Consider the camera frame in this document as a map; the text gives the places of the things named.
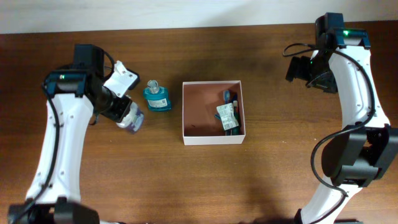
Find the clear pump soap bottle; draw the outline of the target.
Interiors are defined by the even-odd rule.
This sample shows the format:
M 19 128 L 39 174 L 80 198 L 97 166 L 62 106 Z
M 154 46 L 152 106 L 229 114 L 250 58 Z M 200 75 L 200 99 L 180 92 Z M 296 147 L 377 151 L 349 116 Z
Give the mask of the clear pump soap bottle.
M 129 106 L 129 112 L 123 117 L 122 121 L 116 123 L 119 128 L 135 134 L 141 128 L 144 121 L 144 113 L 139 109 L 135 102 Z

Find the teal mouthwash bottle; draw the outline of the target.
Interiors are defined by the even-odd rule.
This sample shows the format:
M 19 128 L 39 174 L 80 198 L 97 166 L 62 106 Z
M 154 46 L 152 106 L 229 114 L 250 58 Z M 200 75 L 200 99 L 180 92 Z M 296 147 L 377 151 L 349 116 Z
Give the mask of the teal mouthwash bottle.
M 147 107 L 151 111 L 163 112 L 172 109 L 169 90 L 160 86 L 156 80 L 149 80 L 143 91 Z

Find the green white packet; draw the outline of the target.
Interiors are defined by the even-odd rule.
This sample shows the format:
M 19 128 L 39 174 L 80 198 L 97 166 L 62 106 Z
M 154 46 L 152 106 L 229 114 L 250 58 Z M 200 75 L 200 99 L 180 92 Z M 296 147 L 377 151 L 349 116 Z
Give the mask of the green white packet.
M 239 126 L 239 122 L 234 115 L 234 106 L 232 103 L 217 106 L 216 110 L 221 118 L 225 131 Z

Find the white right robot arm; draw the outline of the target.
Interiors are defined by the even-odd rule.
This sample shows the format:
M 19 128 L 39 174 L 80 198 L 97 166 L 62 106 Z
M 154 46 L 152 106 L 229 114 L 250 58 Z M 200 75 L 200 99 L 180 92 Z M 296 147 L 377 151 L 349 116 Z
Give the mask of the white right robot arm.
M 316 43 L 292 53 L 288 81 L 337 93 L 342 129 L 313 148 L 310 166 L 320 185 L 295 223 L 334 223 L 345 205 L 374 180 L 381 179 L 397 155 L 397 129 L 377 96 L 371 71 L 368 33 L 341 25 L 317 28 Z

